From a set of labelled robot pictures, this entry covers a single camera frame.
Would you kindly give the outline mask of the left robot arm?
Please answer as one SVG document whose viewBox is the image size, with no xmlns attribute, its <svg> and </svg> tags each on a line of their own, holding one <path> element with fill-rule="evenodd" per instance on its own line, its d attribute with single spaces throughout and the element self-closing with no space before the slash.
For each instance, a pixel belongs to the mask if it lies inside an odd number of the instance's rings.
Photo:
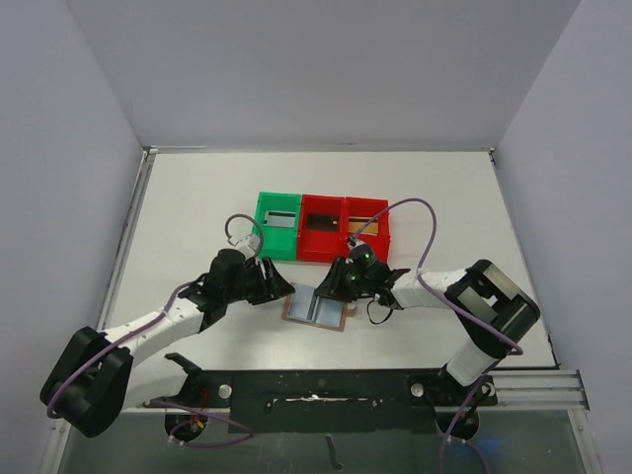
<svg viewBox="0 0 632 474">
<path fill-rule="evenodd" d="M 222 249 L 206 273 L 178 285 L 158 310 L 115 328 L 75 332 L 40 391 L 46 415 L 86 437 L 100 435 L 123 410 L 132 370 L 141 362 L 208 329 L 233 303 L 257 306 L 294 292 L 270 258 Z"/>
</svg>

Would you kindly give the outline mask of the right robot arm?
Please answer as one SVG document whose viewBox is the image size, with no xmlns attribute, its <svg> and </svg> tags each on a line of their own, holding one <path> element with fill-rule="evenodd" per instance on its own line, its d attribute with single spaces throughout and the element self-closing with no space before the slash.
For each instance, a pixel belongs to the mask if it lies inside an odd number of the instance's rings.
<svg viewBox="0 0 632 474">
<path fill-rule="evenodd" d="M 472 396 L 475 382 L 504 358 L 520 355 L 519 341 L 540 319 L 533 299 L 488 260 L 452 272 L 391 269 L 367 244 L 336 258 L 315 294 L 345 303 L 369 298 L 390 312 L 452 310 L 468 335 L 439 380 L 440 394 L 453 404 Z"/>
</svg>

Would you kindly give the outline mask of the red double plastic bin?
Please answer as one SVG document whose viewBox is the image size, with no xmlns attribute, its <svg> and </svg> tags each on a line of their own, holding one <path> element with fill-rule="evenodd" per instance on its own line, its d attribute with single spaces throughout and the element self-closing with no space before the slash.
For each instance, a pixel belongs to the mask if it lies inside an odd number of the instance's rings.
<svg viewBox="0 0 632 474">
<path fill-rule="evenodd" d="M 298 224 L 296 259 L 302 262 L 332 263 L 348 254 L 349 217 L 373 217 L 389 206 L 387 199 L 368 197 L 332 197 L 303 195 Z M 306 228 L 309 213 L 335 214 L 340 217 L 338 232 Z"/>
</svg>

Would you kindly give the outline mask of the tan leather card holder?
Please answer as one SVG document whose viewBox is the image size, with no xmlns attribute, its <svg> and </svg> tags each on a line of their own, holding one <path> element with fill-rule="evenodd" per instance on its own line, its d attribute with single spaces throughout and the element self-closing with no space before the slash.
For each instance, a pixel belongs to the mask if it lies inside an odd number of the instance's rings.
<svg viewBox="0 0 632 474">
<path fill-rule="evenodd" d="M 355 303 L 319 297 L 315 288 L 292 283 L 294 293 L 285 299 L 281 319 L 318 329 L 343 332 L 347 319 L 356 315 Z"/>
</svg>

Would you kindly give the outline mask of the green plastic bin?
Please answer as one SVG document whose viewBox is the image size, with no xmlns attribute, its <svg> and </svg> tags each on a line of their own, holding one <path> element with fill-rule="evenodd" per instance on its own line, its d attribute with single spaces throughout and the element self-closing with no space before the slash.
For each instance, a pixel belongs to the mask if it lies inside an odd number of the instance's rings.
<svg viewBox="0 0 632 474">
<path fill-rule="evenodd" d="M 276 261 L 294 261 L 296 259 L 298 224 L 302 195 L 259 192 L 255 219 L 261 226 L 264 236 L 262 257 Z M 264 224 L 268 210 L 285 210 L 296 213 L 294 228 L 270 227 Z"/>
</svg>

